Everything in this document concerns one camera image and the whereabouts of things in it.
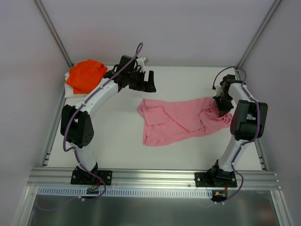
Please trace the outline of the pink t shirt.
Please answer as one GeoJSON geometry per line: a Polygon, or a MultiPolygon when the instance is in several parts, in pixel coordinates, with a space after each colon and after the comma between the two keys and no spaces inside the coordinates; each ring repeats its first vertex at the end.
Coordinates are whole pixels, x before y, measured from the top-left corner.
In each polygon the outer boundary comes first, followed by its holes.
{"type": "Polygon", "coordinates": [[[233,115],[219,113],[212,97],[167,102],[143,99],[137,108],[144,118],[143,144],[165,146],[192,137],[205,137],[230,127],[233,115]]]}

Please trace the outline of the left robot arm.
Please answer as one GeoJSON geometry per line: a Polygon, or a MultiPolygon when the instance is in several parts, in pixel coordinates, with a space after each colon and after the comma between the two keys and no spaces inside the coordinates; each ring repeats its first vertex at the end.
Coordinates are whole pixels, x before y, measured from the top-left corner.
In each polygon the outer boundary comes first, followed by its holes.
{"type": "Polygon", "coordinates": [[[62,108],[60,133],[63,136],[63,150],[73,151],[77,166],[72,172],[72,185],[109,186],[112,171],[99,170],[93,156],[91,141],[94,137],[92,118],[98,110],[123,88],[155,93],[154,72],[149,71],[145,80],[147,57],[123,55],[119,64],[109,70],[100,84],[83,100],[62,108]]]}

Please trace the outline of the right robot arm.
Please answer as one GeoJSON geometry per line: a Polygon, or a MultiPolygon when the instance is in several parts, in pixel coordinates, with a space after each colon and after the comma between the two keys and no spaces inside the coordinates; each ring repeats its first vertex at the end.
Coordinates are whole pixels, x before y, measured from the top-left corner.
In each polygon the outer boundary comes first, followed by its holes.
{"type": "Polygon", "coordinates": [[[202,181],[208,186],[236,187],[235,166],[245,149],[263,135],[268,105],[255,99],[235,75],[224,76],[220,85],[214,96],[220,115],[225,116],[235,108],[230,123],[231,139],[202,181]]]}

